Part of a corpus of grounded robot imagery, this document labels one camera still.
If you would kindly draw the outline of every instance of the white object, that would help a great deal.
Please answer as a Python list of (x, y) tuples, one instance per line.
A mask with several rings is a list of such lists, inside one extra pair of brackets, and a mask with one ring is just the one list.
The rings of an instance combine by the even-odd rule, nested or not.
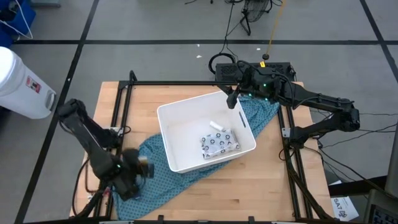
[[(330, 185), (334, 184), (341, 184), (341, 180), (338, 180)], [(340, 221), (348, 222), (359, 216), (349, 197), (331, 198), (331, 204), (333, 206), (335, 217), (339, 218)]]
[[(167, 161), (172, 171), (182, 174), (235, 159), (256, 147), (256, 140), (239, 100), (235, 109), (231, 110), (226, 99), (227, 95), (219, 91), (162, 105), (157, 109)], [(232, 129), (241, 151), (204, 160), (198, 141), (213, 129), (209, 127), (210, 121)]]
[(210, 127), (216, 129), (217, 131), (223, 131), (223, 130), (225, 130), (224, 127), (222, 127), (221, 125), (217, 124), (217, 123), (214, 122), (214, 121), (210, 121)]
[(24, 22), (25, 22), (25, 25), (26, 25), (26, 27), (27, 27), (27, 30), (29, 31), (30, 37), (28, 37), (28, 36), (26, 36), (25, 34), (21, 33), (19, 30), (15, 29), (13, 26), (10, 26), (10, 25), (9, 25), (7, 22), (5, 22), (5, 21), (0, 21), (0, 22), (3, 23), (4, 25), (10, 27), (11, 29), (13, 29), (15, 32), (17, 32), (18, 35), (19, 35), (18, 40), (19, 40), (19, 38), (21, 37), (21, 35), (23, 35), (24, 37), (26, 37), (26, 38), (32, 40), (32, 39), (33, 39), (33, 34), (32, 34), (32, 31), (30, 30), (29, 25), (28, 25), (27, 22), (26, 22), (25, 15), (24, 15), (24, 11), (22, 10), (22, 7), (21, 7), (21, 5), (19, 4), (19, 2), (18, 2), (17, 0), (15, 0), (15, 2), (17, 3), (17, 5), (18, 5), (18, 7), (19, 7), (19, 10), (21, 10), (21, 15), (22, 15), (22, 18), (24, 19)]
[(31, 119), (51, 113), (55, 92), (11, 50), (0, 47), (0, 106)]

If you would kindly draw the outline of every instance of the white trash can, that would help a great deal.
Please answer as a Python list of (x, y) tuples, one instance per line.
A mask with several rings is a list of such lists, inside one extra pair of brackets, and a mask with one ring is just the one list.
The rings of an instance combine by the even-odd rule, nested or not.
[(0, 106), (30, 119), (51, 113), (55, 92), (13, 51), (0, 47)]

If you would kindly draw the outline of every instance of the white container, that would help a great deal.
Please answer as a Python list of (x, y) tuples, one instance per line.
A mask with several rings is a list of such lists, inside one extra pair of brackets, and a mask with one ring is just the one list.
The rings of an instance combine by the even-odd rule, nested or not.
[(55, 92), (11, 50), (0, 47), (0, 106), (30, 119), (51, 113)]
[[(256, 140), (239, 100), (235, 109), (231, 110), (226, 99), (227, 95), (219, 91), (162, 105), (157, 109), (167, 161), (172, 171), (182, 174), (235, 159), (256, 147)], [(217, 132), (210, 127), (210, 121), (226, 129), (231, 128), (241, 150), (204, 159), (200, 139)]]

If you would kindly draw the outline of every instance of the sticker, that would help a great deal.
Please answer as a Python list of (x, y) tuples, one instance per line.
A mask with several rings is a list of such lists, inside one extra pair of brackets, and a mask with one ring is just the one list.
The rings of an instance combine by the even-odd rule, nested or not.
[(40, 84), (38, 84), (30, 76), (28, 76), (27, 79), (26, 79), (26, 86), (28, 86), (29, 88), (33, 89), (36, 93), (40, 93), (40, 89), (42, 88), (42, 86), (40, 86)]

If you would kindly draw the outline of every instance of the wooden tabletop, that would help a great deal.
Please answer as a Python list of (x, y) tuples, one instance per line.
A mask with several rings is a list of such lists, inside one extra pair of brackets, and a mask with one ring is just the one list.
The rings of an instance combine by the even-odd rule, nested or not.
[[(118, 82), (104, 82), (101, 86), (94, 120), (104, 128), (111, 124), (117, 87)], [(219, 91), (216, 86), (134, 86), (127, 117), (127, 125), (132, 131), (125, 135), (123, 148), (138, 148), (145, 139), (160, 133), (156, 113), (160, 105), (216, 91)], [(125, 93), (122, 96), (118, 125), (123, 113), (124, 96)], [(312, 124), (309, 109), (305, 106), (299, 106), (293, 111), (293, 115), (296, 126), (304, 127)], [(277, 116), (265, 127), (256, 142), (255, 150), (231, 161), (209, 177), (199, 180), (141, 219), (156, 220), (158, 215), (164, 215), (165, 220), (238, 221), (248, 220), (248, 216), (254, 216), (256, 221), (294, 220), (285, 162), (278, 158), (278, 153), (282, 149), (282, 138)], [(309, 139), (305, 145), (318, 149), (317, 142), (313, 139)], [(320, 156), (305, 149), (302, 149), (301, 155), (309, 191), (323, 209), (333, 216)], [(83, 172), (76, 194), (78, 211), (88, 202), (89, 195), (85, 190), (84, 179)], [(95, 190), (98, 184), (99, 180), (89, 168), (89, 188)], [(302, 194), (299, 188), (296, 188), (301, 216), (305, 217)], [(102, 215), (105, 208), (105, 205), (101, 207)], [(113, 211), (113, 218), (117, 218), (116, 211)]]

